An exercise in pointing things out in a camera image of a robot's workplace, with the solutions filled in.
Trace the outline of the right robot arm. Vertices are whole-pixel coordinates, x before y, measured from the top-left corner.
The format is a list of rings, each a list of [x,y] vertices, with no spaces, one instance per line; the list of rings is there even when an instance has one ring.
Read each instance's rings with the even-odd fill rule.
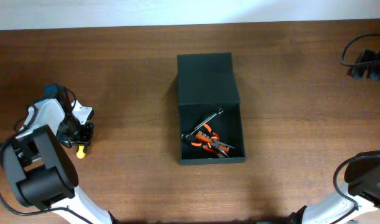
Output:
[[[349,67],[348,75],[361,79],[364,72],[380,81],[380,51],[364,50]],[[335,191],[320,202],[291,213],[286,223],[355,223],[356,217],[380,210],[380,150],[360,152],[342,162],[333,174]]]

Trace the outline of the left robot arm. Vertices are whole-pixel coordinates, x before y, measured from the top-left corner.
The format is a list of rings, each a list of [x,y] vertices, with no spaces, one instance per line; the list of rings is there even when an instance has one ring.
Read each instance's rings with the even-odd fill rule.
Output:
[[[44,97],[27,107],[23,125],[0,143],[0,165],[16,200],[35,212],[12,208],[0,193],[0,202],[11,213],[34,216],[56,213],[69,223],[117,223],[99,208],[79,186],[78,174],[66,148],[76,146],[86,156],[94,133],[91,107],[70,99],[68,88],[51,84]]]

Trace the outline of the orange bit holder strip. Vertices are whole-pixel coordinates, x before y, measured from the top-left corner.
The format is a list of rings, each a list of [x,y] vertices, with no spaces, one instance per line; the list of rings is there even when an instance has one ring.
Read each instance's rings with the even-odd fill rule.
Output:
[[[195,141],[195,142],[191,142],[191,145],[192,145],[193,147],[200,147],[200,148],[202,148],[202,146],[203,146],[203,141],[205,141],[206,144],[209,145],[209,146],[212,146],[212,143],[215,142],[215,141],[217,141],[217,140],[214,140],[214,139],[210,139],[210,138],[205,138],[205,137],[203,137],[201,131],[199,131],[199,132],[195,135],[195,139],[196,139],[196,141]],[[214,147],[216,150],[218,150],[218,151],[220,151],[220,152],[221,152],[221,150],[222,150],[222,149],[219,148],[219,146],[218,146],[218,147],[212,146],[212,147]]]

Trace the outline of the silver double-ended wrench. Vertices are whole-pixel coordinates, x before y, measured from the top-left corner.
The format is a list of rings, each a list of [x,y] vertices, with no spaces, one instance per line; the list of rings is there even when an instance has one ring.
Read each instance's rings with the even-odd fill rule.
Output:
[[[198,124],[197,126],[194,127],[193,131],[190,132],[190,133],[182,133],[181,134],[181,138],[182,139],[186,139],[188,138],[189,136],[193,135],[196,131],[198,131],[204,124],[206,124],[207,122],[209,122],[211,119],[213,119],[215,116],[217,116],[218,114],[221,114],[223,113],[224,110],[223,108],[220,108],[217,112],[213,113],[212,115],[210,115],[209,117],[207,117],[206,119],[204,119],[200,124]]]

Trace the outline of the orange black needle-nose pliers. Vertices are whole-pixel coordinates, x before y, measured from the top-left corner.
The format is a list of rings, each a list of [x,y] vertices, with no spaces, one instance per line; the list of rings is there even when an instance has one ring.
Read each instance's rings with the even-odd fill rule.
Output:
[[[203,126],[202,126],[202,128],[201,128],[201,130],[199,130],[199,131],[201,131],[202,133],[205,133],[205,134],[207,134],[207,135],[209,135],[213,130],[212,130],[212,128],[211,128],[211,126],[209,125],[209,124],[204,124]],[[223,142],[221,142],[220,140],[219,141],[215,141],[215,142],[213,142],[212,143],[212,146],[215,146],[215,147],[218,147],[218,146],[230,146],[230,145],[228,145],[228,144],[225,144],[225,143],[223,143]],[[225,153],[224,151],[222,151],[221,150],[221,152],[223,153],[223,155],[224,155],[224,157],[225,158],[228,158],[229,157],[229,153]]]

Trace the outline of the small red cutting pliers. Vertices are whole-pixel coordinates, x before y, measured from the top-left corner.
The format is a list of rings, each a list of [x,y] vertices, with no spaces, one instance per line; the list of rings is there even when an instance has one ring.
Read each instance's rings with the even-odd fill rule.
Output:
[[[205,138],[210,138],[210,139],[214,139],[214,140],[217,140],[217,141],[220,140],[219,135],[216,132],[214,132],[214,131],[212,131],[209,135],[207,135],[205,133],[202,133],[202,136],[205,137]],[[223,153],[221,153],[220,151],[216,150],[214,147],[207,145],[205,141],[203,141],[202,148],[204,150],[208,151],[208,152],[214,153],[217,157],[220,157],[220,158],[224,157]],[[228,152],[229,151],[229,149],[227,147],[225,147],[225,146],[219,146],[219,148],[222,149],[224,152]]]

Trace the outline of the yellow black stubby screwdriver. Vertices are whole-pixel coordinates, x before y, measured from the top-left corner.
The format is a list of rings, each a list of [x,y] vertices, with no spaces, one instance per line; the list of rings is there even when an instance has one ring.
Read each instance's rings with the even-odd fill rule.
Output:
[[[78,150],[76,152],[76,157],[79,159],[83,159],[86,156],[87,147],[85,145],[79,145]]]

